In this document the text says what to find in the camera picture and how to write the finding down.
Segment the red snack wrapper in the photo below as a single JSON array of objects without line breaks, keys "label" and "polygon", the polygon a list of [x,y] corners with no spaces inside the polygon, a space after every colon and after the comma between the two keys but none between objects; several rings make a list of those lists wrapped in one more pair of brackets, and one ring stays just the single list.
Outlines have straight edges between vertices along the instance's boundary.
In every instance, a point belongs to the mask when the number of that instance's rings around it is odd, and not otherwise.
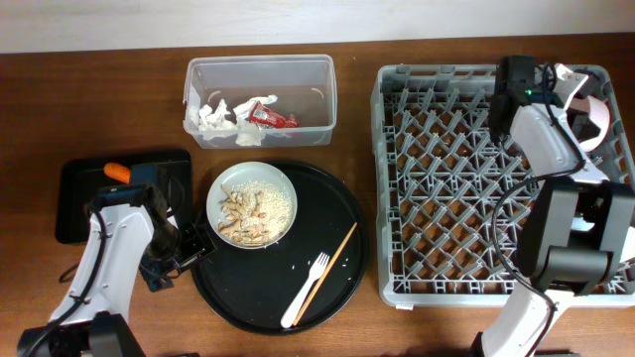
[{"label": "red snack wrapper", "polygon": [[261,102],[256,102],[252,107],[248,121],[277,129],[298,128],[299,122],[294,117],[285,117]]}]

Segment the orange carrot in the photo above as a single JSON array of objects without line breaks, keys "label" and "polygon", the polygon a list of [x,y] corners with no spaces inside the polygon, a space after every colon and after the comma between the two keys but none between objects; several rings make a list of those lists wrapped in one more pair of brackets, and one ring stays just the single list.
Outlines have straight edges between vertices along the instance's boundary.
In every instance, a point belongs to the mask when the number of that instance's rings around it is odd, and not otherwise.
[{"label": "orange carrot", "polygon": [[131,170],[118,163],[107,163],[103,168],[104,173],[111,179],[128,184],[131,179]]}]

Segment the pink bowl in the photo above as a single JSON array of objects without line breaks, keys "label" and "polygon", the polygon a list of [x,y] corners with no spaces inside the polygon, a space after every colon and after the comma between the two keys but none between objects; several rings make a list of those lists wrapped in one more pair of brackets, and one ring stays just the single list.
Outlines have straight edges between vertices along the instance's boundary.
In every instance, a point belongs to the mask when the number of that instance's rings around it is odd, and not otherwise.
[{"label": "pink bowl", "polygon": [[593,96],[574,98],[568,109],[568,122],[580,147],[588,153],[595,150],[607,135],[609,109]]}]

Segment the wooden chopstick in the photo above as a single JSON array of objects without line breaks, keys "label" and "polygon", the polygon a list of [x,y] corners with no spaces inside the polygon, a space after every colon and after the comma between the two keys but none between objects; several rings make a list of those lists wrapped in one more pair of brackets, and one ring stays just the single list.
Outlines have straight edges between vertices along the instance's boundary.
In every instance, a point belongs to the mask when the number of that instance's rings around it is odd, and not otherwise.
[{"label": "wooden chopstick", "polygon": [[350,237],[352,236],[352,234],[355,231],[355,229],[357,228],[357,226],[358,226],[357,222],[353,223],[353,225],[351,226],[350,230],[348,231],[348,233],[346,234],[346,236],[342,240],[341,244],[339,245],[339,247],[337,248],[337,250],[335,251],[333,256],[329,259],[327,265],[323,269],[322,275],[317,280],[317,282],[312,286],[312,289],[310,290],[310,293],[309,293],[308,297],[305,299],[305,301],[304,301],[301,309],[299,310],[298,314],[296,315],[296,318],[294,319],[292,326],[296,326],[300,322],[302,317],[304,316],[306,310],[308,309],[309,305],[313,301],[313,299],[314,299],[315,295],[317,294],[319,288],[323,284],[325,278],[327,277],[328,273],[332,269],[334,263],[336,262],[336,260],[340,256],[341,252],[343,251],[343,248],[348,243]]}]

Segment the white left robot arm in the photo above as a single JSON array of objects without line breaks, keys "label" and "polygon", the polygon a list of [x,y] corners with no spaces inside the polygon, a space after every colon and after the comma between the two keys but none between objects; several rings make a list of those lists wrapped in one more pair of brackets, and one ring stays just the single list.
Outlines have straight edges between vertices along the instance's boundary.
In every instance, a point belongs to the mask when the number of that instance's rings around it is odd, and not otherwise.
[{"label": "white left robot arm", "polygon": [[107,163],[104,187],[85,207],[87,243],[62,302],[41,327],[25,330],[20,356],[141,356],[128,325],[135,281],[153,293],[193,268],[214,249],[184,216],[191,179],[157,163]]}]

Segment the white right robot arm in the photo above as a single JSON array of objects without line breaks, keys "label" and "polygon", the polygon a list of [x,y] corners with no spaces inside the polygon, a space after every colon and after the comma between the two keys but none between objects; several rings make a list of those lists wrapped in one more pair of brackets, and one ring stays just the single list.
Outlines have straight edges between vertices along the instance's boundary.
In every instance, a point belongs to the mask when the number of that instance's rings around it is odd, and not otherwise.
[{"label": "white right robot arm", "polygon": [[498,258],[517,285],[501,314],[472,343],[475,356],[532,356],[575,299],[610,282],[634,256],[634,189],[613,181],[589,158],[608,136],[611,110],[599,77],[528,56],[496,69],[488,124],[511,138],[533,176],[508,188],[491,216],[523,188],[540,191],[517,242],[515,260]]}]

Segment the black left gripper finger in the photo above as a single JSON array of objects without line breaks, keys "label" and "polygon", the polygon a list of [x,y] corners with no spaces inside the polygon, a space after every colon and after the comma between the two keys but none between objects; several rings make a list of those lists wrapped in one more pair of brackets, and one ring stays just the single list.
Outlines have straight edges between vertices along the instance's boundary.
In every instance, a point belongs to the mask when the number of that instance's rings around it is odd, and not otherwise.
[{"label": "black left gripper finger", "polygon": [[178,232],[180,243],[175,259],[179,268],[192,268],[215,251],[213,241],[203,225],[186,223]]},{"label": "black left gripper finger", "polygon": [[170,277],[160,275],[143,265],[140,265],[139,268],[142,278],[151,293],[157,293],[162,290],[171,289],[174,286],[173,281]]}]

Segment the white napkin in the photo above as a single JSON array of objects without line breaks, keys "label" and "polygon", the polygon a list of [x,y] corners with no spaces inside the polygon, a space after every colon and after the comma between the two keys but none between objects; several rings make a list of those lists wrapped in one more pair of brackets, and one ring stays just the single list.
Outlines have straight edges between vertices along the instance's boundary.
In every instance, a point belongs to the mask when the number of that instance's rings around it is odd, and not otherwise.
[{"label": "white napkin", "polygon": [[197,129],[203,132],[237,130],[235,143],[238,146],[260,146],[265,135],[261,133],[259,124],[248,121],[248,116],[256,104],[273,104],[277,100],[278,96],[275,94],[250,98],[232,109],[235,116],[234,122],[227,119],[230,111],[224,99],[219,101],[215,110],[209,105],[204,105],[198,110]]}]

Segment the white plastic fork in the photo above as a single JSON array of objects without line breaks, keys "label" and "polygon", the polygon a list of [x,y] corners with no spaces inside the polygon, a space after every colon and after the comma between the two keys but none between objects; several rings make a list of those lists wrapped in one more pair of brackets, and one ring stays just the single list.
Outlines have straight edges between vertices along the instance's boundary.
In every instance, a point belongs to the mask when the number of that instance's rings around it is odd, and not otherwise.
[{"label": "white plastic fork", "polygon": [[301,307],[304,304],[313,284],[322,277],[329,262],[329,259],[330,256],[328,254],[320,253],[316,260],[313,262],[305,283],[296,294],[280,320],[280,324],[283,328],[289,328],[293,325],[293,322],[299,315]]}]

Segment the grey plate with food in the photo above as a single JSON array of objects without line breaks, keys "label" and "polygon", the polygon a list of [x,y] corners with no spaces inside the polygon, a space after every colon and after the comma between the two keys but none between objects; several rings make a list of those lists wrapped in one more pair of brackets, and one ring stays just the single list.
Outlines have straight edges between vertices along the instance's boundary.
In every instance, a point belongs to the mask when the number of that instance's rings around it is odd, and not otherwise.
[{"label": "grey plate with food", "polygon": [[220,174],[205,204],[206,222],[225,243],[264,249],[287,234],[298,212],[295,188],[280,169],[245,162]]}]

